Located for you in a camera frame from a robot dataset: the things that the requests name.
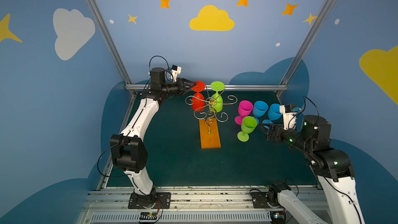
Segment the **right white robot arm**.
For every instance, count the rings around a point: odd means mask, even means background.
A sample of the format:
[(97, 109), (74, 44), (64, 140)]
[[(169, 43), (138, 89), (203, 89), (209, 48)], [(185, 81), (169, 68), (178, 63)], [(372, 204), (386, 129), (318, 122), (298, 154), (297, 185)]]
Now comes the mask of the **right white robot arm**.
[(286, 143), (303, 153), (324, 191), (334, 224), (363, 224), (349, 156), (330, 146), (331, 124), (323, 117), (306, 115), (300, 131), (284, 124), (260, 124), (268, 141)]

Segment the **horizontal aluminium back rail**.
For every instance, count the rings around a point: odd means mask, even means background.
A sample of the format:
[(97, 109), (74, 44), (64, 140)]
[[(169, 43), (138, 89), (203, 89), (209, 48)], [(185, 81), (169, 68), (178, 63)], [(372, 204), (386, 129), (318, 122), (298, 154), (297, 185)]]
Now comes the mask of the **horizontal aluminium back rail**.
[[(145, 84), (126, 84), (126, 90), (144, 90), (149, 86)], [(286, 91), (287, 85), (225, 85), (225, 90), (232, 91)]]

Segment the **black mounting plate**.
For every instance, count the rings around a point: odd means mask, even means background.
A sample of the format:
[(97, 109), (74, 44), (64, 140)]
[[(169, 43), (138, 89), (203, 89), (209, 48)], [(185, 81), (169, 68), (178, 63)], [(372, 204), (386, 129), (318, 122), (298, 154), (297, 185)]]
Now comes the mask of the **black mounting plate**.
[(267, 192), (261, 191), (250, 191), (252, 198), (252, 204), (254, 208), (277, 208), (277, 206), (272, 205), (267, 198)]
[(171, 203), (170, 192), (157, 192), (147, 196), (132, 193), (128, 202), (128, 209), (169, 209)]

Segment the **blue wine glass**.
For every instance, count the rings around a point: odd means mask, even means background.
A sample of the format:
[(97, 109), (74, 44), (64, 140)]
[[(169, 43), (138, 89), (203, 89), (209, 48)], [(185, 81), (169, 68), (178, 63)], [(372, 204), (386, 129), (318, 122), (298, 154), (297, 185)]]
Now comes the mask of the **blue wine glass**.
[(268, 104), (264, 101), (256, 101), (254, 103), (252, 114), (254, 119), (257, 121), (257, 124), (260, 123), (259, 118), (264, 116), (268, 110)]
[(272, 104), (268, 109), (268, 118), (262, 121), (263, 124), (275, 123), (276, 120), (282, 117), (280, 112), (280, 104)]

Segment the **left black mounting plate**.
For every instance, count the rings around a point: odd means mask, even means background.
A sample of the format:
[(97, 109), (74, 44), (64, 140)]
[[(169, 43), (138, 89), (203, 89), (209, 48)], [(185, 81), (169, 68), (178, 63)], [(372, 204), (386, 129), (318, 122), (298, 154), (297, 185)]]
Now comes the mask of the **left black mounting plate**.
[(132, 193), (128, 202), (128, 209), (169, 209), (171, 203), (170, 192), (157, 192), (147, 196)]

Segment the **pink wine glass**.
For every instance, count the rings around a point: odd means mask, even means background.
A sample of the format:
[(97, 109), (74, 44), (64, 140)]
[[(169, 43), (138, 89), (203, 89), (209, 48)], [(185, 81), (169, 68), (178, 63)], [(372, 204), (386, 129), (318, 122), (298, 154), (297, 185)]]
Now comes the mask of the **pink wine glass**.
[(238, 106), (238, 116), (235, 117), (235, 123), (241, 125), (243, 123), (243, 119), (250, 115), (252, 109), (253, 104), (250, 101), (241, 101)]

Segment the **orange wooden rack base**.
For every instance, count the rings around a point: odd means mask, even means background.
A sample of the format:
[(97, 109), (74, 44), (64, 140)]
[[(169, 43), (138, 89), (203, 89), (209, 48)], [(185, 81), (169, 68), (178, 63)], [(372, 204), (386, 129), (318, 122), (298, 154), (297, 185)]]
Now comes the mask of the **orange wooden rack base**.
[(217, 149), (221, 147), (217, 123), (218, 121), (213, 118), (199, 120), (202, 149)]

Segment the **left small circuit board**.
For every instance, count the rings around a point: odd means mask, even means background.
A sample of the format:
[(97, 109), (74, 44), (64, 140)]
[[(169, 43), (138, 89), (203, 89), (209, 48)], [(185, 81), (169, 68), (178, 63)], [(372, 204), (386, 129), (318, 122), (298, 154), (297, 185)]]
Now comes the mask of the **left small circuit board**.
[(138, 223), (139, 224), (144, 224), (144, 223), (156, 223), (158, 220), (158, 214), (155, 212), (140, 212), (139, 214), (139, 219)]

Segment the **left aluminium corner post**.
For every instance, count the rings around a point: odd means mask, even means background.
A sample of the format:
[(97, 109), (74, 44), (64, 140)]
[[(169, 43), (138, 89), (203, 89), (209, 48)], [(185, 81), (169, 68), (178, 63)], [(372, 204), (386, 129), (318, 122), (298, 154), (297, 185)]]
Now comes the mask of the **left aluminium corner post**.
[(112, 75), (114, 72), (118, 76), (119, 82), (113, 84), (109, 91), (101, 115), (101, 134), (100, 134), (100, 154), (96, 155), (93, 171), (89, 174), (89, 190), (99, 191), (106, 187), (108, 181), (113, 178), (124, 178), (125, 175), (112, 175), (113, 164), (110, 151), (110, 138), (113, 134), (118, 134), (127, 125), (132, 112), (136, 96), (134, 90), (126, 88), (132, 84), (131, 77), (123, 62), (120, 51), (116, 46), (115, 38), (110, 31), (110, 23), (105, 19), (97, 0), (85, 0), (94, 20), (96, 30), (101, 34), (101, 40), (106, 46), (105, 54), (110, 56), (112, 70), (103, 75)]

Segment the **small circuit board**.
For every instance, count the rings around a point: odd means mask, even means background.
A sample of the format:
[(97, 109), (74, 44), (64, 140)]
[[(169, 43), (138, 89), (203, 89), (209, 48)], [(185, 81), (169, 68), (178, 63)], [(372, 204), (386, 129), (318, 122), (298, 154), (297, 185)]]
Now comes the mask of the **small circuit board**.
[(280, 212), (270, 212), (271, 224), (285, 224), (286, 223), (286, 215)]
[(139, 224), (144, 224), (144, 223), (156, 223), (158, 220), (158, 214), (155, 212), (140, 212), (139, 214), (139, 219), (138, 223)]

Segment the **right small circuit board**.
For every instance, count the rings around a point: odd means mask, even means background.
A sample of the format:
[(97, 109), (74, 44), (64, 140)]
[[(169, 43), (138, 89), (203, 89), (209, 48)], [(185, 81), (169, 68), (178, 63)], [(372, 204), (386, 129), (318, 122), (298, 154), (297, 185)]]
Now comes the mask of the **right small circuit board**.
[(286, 215), (280, 212), (270, 212), (271, 224), (285, 224), (286, 223)]

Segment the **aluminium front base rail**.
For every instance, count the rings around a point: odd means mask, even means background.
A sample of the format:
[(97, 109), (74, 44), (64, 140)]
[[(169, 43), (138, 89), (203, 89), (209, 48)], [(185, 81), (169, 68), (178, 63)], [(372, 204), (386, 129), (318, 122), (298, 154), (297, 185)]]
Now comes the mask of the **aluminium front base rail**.
[(286, 223), (295, 224), (282, 208), (254, 208), (250, 191), (267, 191), (266, 186), (174, 186), (159, 187), (170, 192), (169, 209), (128, 209), (132, 189), (106, 187), (89, 192), (78, 217), (79, 224), (139, 224), (140, 212), (155, 212), (152, 224), (269, 224), (270, 212), (286, 215)]

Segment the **aluminium corner post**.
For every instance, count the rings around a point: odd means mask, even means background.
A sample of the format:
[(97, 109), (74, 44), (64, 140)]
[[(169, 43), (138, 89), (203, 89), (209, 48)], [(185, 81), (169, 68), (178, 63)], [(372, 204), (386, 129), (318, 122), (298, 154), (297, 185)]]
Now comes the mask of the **aluminium corner post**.
[(294, 75), (295, 71), (297, 70), (299, 64), (301, 63), (302, 59), (304, 58), (305, 54), (307, 53), (309, 47), (311, 46), (312, 42), (314, 41), (317, 33), (321, 29), (324, 21), (326, 20), (328, 14), (330, 13), (331, 9), (333, 8), (334, 4), (337, 0), (325, 0), (322, 4), (320, 10), (318, 11), (317, 18), (315, 22), (311, 24), (311, 27), (306, 34), (298, 52), (294, 56), (292, 62), (290, 63), (287, 71), (285, 72), (283, 78), (280, 81), (279, 88), (275, 92), (277, 98), (279, 99), (280, 96), (283, 94), (284, 91), (288, 90), (288, 83), (291, 80), (292, 76)]
[(123, 62), (120, 51), (116, 46), (115, 38), (110, 31), (110, 23), (105, 19), (97, 0), (85, 0), (94, 20), (96, 30), (101, 34), (101, 40), (106, 46), (105, 54), (110, 56), (112, 70), (103, 75), (112, 75), (114, 72), (118, 76), (119, 82), (113, 84), (109, 91), (101, 115), (101, 134), (100, 134), (100, 154), (96, 155), (93, 171), (89, 174), (89, 190), (99, 191), (106, 187), (108, 181), (113, 178), (124, 178), (125, 175), (112, 175), (113, 164), (110, 151), (110, 138), (113, 134), (118, 134), (127, 125), (132, 112), (136, 96), (134, 90), (126, 88), (132, 84), (131, 77)]

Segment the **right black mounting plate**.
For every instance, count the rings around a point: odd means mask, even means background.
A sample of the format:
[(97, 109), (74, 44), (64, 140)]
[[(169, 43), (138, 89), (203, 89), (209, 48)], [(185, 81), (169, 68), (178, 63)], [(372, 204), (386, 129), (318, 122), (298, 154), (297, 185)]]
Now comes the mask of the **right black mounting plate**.
[(252, 198), (252, 204), (254, 208), (277, 208), (277, 206), (272, 205), (267, 198), (267, 192), (261, 191), (250, 191)]

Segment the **green wine glass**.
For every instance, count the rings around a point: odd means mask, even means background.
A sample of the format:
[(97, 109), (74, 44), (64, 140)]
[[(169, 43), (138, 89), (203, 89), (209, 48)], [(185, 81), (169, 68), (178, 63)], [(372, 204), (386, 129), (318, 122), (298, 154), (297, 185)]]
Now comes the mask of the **green wine glass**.
[(238, 140), (241, 142), (247, 142), (249, 140), (249, 134), (255, 130), (257, 125), (258, 123), (254, 117), (244, 117), (241, 123), (241, 131), (237, 134)]
[(225, 84), (222, 82), (213, 82), (210, 84), (210, 88), (215, 93), (210, 98), (209, 109), (215, 113), (220, 113), (223, 109), (223, 98), (221, 92), (225, 89)]

